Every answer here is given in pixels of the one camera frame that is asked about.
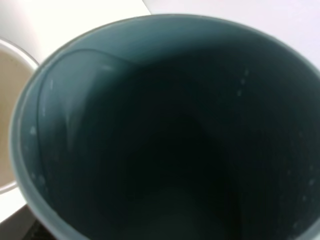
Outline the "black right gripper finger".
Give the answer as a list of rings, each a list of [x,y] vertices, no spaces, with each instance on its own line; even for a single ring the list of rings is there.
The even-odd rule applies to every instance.
[[[55,237],[38,220],[36,220],[22,240],[55,240]]]

